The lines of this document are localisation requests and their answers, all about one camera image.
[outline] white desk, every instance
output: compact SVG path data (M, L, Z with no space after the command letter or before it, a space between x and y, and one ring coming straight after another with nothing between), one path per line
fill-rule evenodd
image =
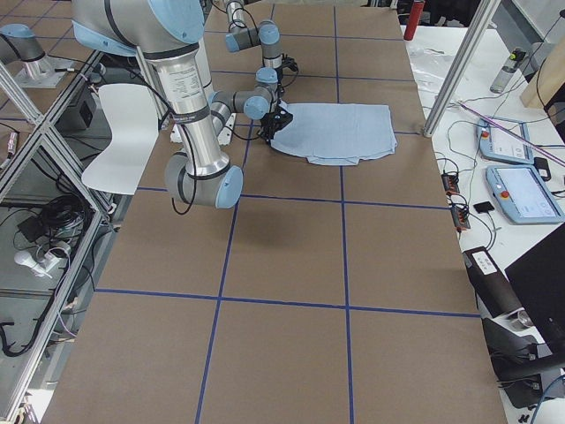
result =
M434 97L437 95L441 86L441 79L438 77L445 77L447 74L451 61L455 57L459 45L463 40L465 31L465 28L421 26L418 28L414 40L406 42L414 77L418 83L418 93L426 114L433 105ZM456 90L454 100L464 101L478 97L495 97L496 95L490 92L489 87L508 57L508 54L509 52L496 30L487 30ZM517 72L515 77L508 84L507 90L513 87L516 81L522 80L524 80L524 77L520 72ZM524 82L518 89L508 95L508 100L506 100L507 96L504 95L499 98L469 102L468 105L483 115L492 115L506 100L496 113L496 116L522 121L533 121L546 117L543 110L526 109L522 105L519 96L525 87L526 83ZM445 155L447 158L455 161L459 165L460 170L467 170L473 167L473 161L454 153L448 147L448 129L458 120L474 123L478 121L471 113L465 112L460 108L448 109L433 135L433 147L436 152L440 152L437 157L443 157L442 155ZM530 140L535 144L563 144L549 119L528 124L528 131L530 133ZM452 141L451 147L454 150L474 157L477 152L477 137L475 134L475 125L465 123L455 124L449 133ZM552 149L551 153L560 158L565 158L565 149ZM444 162L445 161L438 162L440 170L443 169ZM491 212L491 216L496 226L500 227L500 229L497 231L496 243L490 250L490 254L496 260L499 267L505 269L510 263L521 256L530 247L537 244L558 225L512 224L508 218L500 212L500 208L498 208L496 200L492 198L491 190L486 183L485 167L490 164L496 164L496 162L487 161L479 154L477 155L477 163L478 165L474 171L474 177L472 176L472 171L465 171L460 174L459 188L470 205L481 201L491 201L496 207L496 210ZM552 191L563 190L565 188L563 186L565 168L551 161L549 166L552 179L547 183L548 187ZM455 167L449 163L445 165L446 170L454 170L454 168ZM565 201L561 201L561 206L565 207ZM487 217L481 216L481 218L484 219L489 226L491 225ZM460 239L462 251L477 246L486 246L489 240L488 230L483 224L478 222L474 217L470 217L470 224L471 229L464 231ZM504 320L500 319L496 321L501 324L505 323ZM539 333L535 329L521 331L517 334L520 336L532 334L538 340L541 340ZM501 398L508 423L515 423L522 414L532 416L532 412L527 411L525 408L521 410L514 408L503 390L501 390ZM551 400L544 403L541 407L536 419L536 424L562 424L563 417L565 417L565 399Z

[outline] bottle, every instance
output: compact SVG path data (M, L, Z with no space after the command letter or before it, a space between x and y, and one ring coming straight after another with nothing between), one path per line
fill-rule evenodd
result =
M491 91L496 94L500 94L504 91L504 88L508 85L512 75L518 70L518 67L526 57L526 52L516 47L510 56L502 66L501 70L491 85Z

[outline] metal post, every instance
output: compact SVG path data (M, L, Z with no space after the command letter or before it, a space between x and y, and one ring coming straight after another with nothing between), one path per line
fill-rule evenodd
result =
M480 43L483 33L488 27L500 2L501 0L482 0L480 2L471 25L467 30L467 34L465 38L463 38L461 47L459 47L457 51L456 58L451 68L449 68L448 75L445 77L445 81L441 86L441 90L433 104L432 110L430 110L430 115L422 130L424 136L432 137L433 132L440 123L441 117L443 117L445 109L448 107L449 102L451 102L453 93L456 91L459 81L461 81L465 69L467 69L467 65L471 61L475 49Z
M10 100L18 107L21 113L31 124L39 124L42 120L41 112L27 94L18 86L4 64L0 62L0 87L4 89Z
M136 58L138 59L139 70L141 71L141 75L143 75L143 78L145 79L146 83L149 84L152 88L154 88L157 93L159 93L164 97L165 95L162 91L161 82L157 78L157 74L154 71L153 67L143 57L143 52L139 47ZM167 108L153 92L151 92L151 96L153 97L153 103L157 108L157 113L159 115L159 118L164 117L165 113L167 112ZM165 122L162 123L162 126L163 125L166 126L167 123L168 120L165 119Z

